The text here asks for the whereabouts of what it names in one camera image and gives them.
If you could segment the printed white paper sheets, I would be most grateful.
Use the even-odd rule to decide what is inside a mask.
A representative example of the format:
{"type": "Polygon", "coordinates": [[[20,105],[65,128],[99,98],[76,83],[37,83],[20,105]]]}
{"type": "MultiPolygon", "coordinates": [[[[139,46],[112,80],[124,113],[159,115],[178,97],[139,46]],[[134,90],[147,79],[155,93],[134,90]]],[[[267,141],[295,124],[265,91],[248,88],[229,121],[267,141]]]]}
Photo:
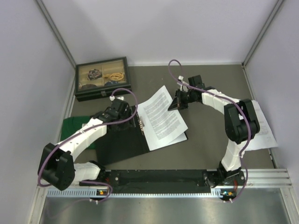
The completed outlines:
{"type": "Polygon", "coordinates": [[[260,149],[275,148],[278,146],[267,119],[255,100],[252,101],[256,116],[260,125],[260,131],[250,141],[245,151],[255,151],[260,149]]]}

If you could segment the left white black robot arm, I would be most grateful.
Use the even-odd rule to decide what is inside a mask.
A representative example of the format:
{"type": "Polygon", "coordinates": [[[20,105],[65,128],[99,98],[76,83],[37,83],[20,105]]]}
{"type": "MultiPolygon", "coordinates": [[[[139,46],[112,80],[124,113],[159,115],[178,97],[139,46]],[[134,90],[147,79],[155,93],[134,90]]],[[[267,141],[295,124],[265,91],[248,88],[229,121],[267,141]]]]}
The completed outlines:
{"type": "Polygon", "coordinates": [[[40,187],[54,186],[65,190],[74,183],[92,181],[96,185],[105,182],[104,167],[96,162],[76,163],[75,160],[97,139],[105,136],[110,127],[117,128],[129,122],[137,114],[123,98],[115,98],[104,111],[93,115],[87,124],[65,140],[44,148],[37,171],[40,187]]]}

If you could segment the printed text paper sheet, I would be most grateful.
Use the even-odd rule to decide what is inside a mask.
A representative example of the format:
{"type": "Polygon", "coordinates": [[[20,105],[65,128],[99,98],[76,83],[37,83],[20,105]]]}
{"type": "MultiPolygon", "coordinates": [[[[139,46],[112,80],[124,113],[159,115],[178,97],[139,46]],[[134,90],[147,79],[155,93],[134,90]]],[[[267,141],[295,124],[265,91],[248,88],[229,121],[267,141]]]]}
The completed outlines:
{"type": "Polygon", "coordinates": [[[162,86],[151,98],[138,105],[146,138],[154,142],[169,143],[184,133],[188,126],[179,111],[169,111],[172,97],[162,86]]]}

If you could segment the white folder black inside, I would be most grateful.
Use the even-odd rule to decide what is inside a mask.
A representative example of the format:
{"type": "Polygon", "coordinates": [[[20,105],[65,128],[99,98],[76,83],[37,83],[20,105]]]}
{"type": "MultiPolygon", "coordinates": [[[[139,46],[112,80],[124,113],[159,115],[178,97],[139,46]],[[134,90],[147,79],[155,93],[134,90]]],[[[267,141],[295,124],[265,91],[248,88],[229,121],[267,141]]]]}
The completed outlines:
{"type": "MultiPolygon", "coordinates": [[[[105,121],[103,112],[98,112],[91,117],[101,118],[105,121]]],[[[150,152],[138,124],[138,114],[135,114],[133,119],[135,127],[124,131],[107,130],[103,137],[98,138],[90,145],[88,149],[95,153],[96,161],[99,164],[109,165],[150,152]]]]}

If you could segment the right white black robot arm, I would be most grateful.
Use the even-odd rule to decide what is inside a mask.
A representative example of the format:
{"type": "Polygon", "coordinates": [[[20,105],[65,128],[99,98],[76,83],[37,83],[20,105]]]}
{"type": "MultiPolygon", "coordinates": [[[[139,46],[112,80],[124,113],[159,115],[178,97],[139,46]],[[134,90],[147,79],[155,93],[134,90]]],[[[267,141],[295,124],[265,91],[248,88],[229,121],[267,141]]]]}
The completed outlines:
{"type": "Polygon", "coordinates": [[[219,183],[228,185],[239,175],[245,149],[260,131],[253,102],[249,99],[231,98],[213,87],[206,87],[200,75],[189,78],[188,82],[183,79],[182,76],[177,79],[179,89],[176,90],[168,110],[187,109],[190,103],[198,102],[223,114],[228,137],[227,149],[216,176],[207,176],[206,181],[212,187],[219,183]]]}

